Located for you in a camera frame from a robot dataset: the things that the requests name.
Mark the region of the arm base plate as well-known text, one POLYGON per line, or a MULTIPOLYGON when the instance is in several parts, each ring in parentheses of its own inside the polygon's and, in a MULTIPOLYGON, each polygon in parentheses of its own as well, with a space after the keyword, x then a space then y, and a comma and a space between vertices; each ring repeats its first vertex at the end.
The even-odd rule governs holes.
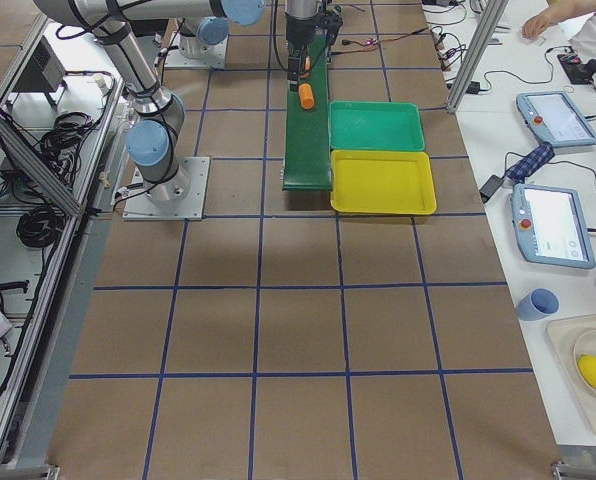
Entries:
POLYGON ((125 221, 199 221, 203 217, 209 157, 184 157, 177 175, 148 194, 140 187, 124 202, 125 221))
POLYGON ((217 42, 203 36, 177 35, 165 59, 166 69, 223 69, 227 38, 217 42))

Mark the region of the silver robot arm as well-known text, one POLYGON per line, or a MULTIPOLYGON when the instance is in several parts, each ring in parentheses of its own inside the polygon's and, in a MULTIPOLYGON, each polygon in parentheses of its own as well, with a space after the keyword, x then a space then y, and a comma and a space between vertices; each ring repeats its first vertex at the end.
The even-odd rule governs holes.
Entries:
POLYGON ((63 26, 92 34, 128 88, 140 117, 125 137, 127 151, 153 202, 184 197, 190 176, 175 157, 185 120, 182 101, 162 85, 143 55, 131 23, 141 20, 225 19, 238 25, 257 23, 262 1, 37 1, 35 5, 63 26))
MULTIPOLYGON (((229 22, 248 26, 257 23, 265 1, 211 1, 213 13, 185 15, 177 19, 179 50, 186 58, 199 58, 203 47, 223 43, 229 34, 229 22)), ((315 37, 320 7, 317 1, 285 1, 285 38, 288 60, 284 70, 291 91, 298 91, 305 73, 306 58, 315 37)))

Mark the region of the person's hand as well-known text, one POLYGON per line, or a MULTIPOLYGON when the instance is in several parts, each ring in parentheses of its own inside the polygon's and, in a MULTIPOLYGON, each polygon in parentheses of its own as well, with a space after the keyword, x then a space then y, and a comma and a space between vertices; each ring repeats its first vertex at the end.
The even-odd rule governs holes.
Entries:
POLYGON ((542 11, 524 22, 521 27, 521 34, 524 39, 536 40, 543 32, 553 25, 551 15, 542 11))

